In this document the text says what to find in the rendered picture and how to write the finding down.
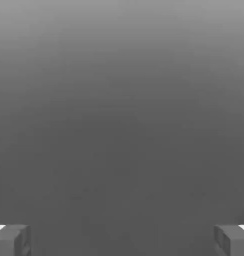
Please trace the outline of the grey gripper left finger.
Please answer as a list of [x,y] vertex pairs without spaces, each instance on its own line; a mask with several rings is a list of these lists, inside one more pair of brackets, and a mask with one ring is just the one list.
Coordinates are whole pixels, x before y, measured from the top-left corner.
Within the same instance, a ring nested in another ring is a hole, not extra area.
[[31,226],[0,224],[0,256],[32,256]]

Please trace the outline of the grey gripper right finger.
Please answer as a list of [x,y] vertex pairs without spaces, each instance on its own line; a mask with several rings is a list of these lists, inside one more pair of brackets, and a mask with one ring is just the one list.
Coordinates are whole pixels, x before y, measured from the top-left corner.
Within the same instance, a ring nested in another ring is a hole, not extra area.
[[244,256],[244,224],[213,227],[216,256]]

